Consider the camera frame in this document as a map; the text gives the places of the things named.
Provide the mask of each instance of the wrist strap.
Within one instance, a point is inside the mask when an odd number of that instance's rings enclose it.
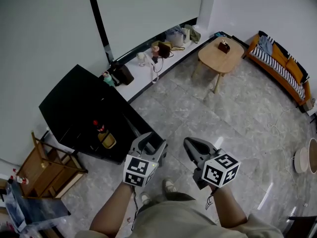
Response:
[[[213,197],[213,195],[216,193],[216,191],[218,190],[219,188],[216,187],[213,191],[211,191],[211,194],[210,196],[207,198],[207,203],[206,203],[206,206],[205,206],[205,210],[207,210],[213,203],[211,202],[211,198]]]

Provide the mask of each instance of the forearm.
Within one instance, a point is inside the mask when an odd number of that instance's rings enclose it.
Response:
[[[105,234],[109,238],[114,238],[123,222],[131,195],[131,186],[122,182],[94,217],[90,230]]]
[[[224,228],[233,228],[247,222],[247,216],[232,195],[228,186],[219,188],[213,195],[219,221]]]

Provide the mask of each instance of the shoe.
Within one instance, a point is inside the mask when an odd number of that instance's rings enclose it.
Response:
[[[141,193],[141,201],[143,205],[147,205],[151,202],[151,198],[149,196],[149,194],[147,194],[146,192],[142,192]]]
[[[177,189],[171,179],[165,178],[162,182],[162,187],[164,193],[177,192]]]

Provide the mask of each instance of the wooden table leg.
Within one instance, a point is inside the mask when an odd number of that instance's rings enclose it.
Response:
[[[200,71],[201,67],[202,67],[202,62],[200,60],[198,60],[197,67],[192,74],[192,78],[194,77],[195,74],[197,74]]]
[[[219,73],[218,79],[217,79],[217,83],[216,83],[216,86],[215,86],[215,88],[213,90],[213,93],[217,93],[218,92],[218,85],[220,84],[220,81],[221,81],[222,77],[223,77],[223,74]]]

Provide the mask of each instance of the small brown box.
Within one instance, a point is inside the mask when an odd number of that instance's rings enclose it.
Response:
[[[218,49],[220,49],[224,53],[228,53],[230,51],[230,47],[228,44],[219,43]]]

